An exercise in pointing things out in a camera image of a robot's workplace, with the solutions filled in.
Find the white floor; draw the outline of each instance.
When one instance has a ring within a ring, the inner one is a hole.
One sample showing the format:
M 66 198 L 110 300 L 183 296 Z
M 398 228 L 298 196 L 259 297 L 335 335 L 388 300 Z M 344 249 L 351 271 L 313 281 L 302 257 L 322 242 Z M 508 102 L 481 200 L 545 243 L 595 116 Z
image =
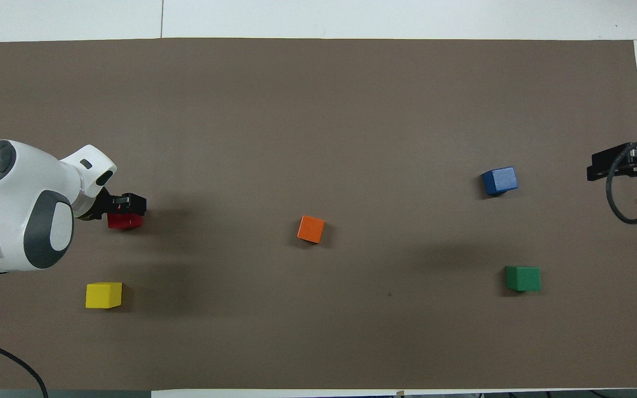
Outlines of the white floor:
M 636 40 L 637 60 L 637 0 L 0 0 L 0 41 L 161 37 Z M 447 391 L 455 392 L 405 393 Z M 183 390 L 154 396 L 396 392 Z

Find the yellow cube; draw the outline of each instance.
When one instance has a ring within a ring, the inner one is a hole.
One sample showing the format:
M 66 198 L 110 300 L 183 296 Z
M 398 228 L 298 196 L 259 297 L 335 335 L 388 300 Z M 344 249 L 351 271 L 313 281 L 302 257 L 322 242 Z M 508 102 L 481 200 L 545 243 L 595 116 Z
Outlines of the yellow cube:
M 112 308 L 121 304 L 121 282 L 97 282 L 88 284 L 88 288 L 85 291 L 86 308 Z

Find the block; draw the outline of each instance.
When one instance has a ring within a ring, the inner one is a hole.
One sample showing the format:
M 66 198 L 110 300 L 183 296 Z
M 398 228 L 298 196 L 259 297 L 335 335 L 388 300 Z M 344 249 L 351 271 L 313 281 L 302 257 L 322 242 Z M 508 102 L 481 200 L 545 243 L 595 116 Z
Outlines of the block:
M 508 289 L 518 292 L 537 292 L 541 290 L 538 267 L 505 267 Z
M 518 188 L 518 179 L 512 166 L 486 171 L 482 176 L 485 192 L 491 196 Z
M 144 217 L 139 214 L 107 214 L 107 226 L 112 229 L 132 229 L 141 227 Z
M 112 308 L 121 304 L 121 282 L 97 282 L 88 284 L 85 291 L 86 308 Z
M 324 224 L 326 224 L 326 222 L 323 221 L 323 219 L 304 215 L 301 217 L 301 224 L 299 224 L 299 232 L 296 234 L 296 237 L 305 241 L 318 243 L 321 241 Z

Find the orange cube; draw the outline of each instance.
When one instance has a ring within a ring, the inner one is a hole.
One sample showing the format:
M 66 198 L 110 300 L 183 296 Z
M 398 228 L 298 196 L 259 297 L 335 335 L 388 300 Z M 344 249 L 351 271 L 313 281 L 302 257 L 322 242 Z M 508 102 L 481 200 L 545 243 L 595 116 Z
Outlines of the orange cube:
M 326 222 L 323 221 L 323 219 L 304 215 L 301 217 L 301 224 L 299 224 L 299 233 L 296 235 L 296 237 L 305 241 L 318 243 L 321 241 L 321 234 L 323 233 L 324 224 L 326 224 Z

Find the cable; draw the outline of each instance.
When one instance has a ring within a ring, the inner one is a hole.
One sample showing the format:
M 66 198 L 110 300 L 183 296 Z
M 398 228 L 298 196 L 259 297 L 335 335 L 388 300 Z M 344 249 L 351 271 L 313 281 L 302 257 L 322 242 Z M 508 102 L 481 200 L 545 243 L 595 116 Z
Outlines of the cable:
M 41 388 L 41 392 L 43 393 L 43 398 L 48 398 L 48 390 L 46 390 L 46 385 L 43 384 L 43 379 L 41 379 L 41 377 L 38 375 L 38 373 L 36 373 L 35 370 L 33 370 L 33 368 L 31 368 L 28 363 L 24 362 L 23 360 L 21 360 L 20 358 L 18 358 L 18 356 L 13 355 L 12 353 L 8 352 L 7 350 L 0 348 L 0 354 L 4 355 L 5 357 L 9 358 L 10 360 L 18 363 L 18 365 L 21 366 L 21 368 L 26 369 L 26 371 L 28 373 L 30 373 L 34 379 L 36 379 L 36 383 L 38 383 L 38 387 Z
M 619 168 L 619 165 L 623 161 L 624 157 L 626 157 L 627 154 L 635 148 L 637 148 L 637 141 L 632 144 L 628 144 L 626 148 L 621 151 L 619 156 L 616 156 L 616 159 L 614 159 L 614 163 L 612 163 L 611 168 L 609 169 L 609 174 L 606 176 L 606 200 L 609 202 L 609 207 L 611 207 L 611 210 L 614 212 L 614 214 L 616 214 L 616 217 L 619 217 L 619 220 L 625 222 L 626 224 L 637 224 L 637 218 L 626 217 L 619 210 L 619 207 L 616 206 L 616 203 L 614 202 L 612 184 L 614 181 L 614 174 L 616 174 L 616 169 Z
M 598 392 L 596 392 L 596 391 L 594 391 L 594 390 L 589 390 L 589 392 L 591 392 L 593 395 L 601 396 L 601 398 L 611 398 L 610 396 L 606 396 L 606 395 L 603 395 L 603 394 L 599 394 Z

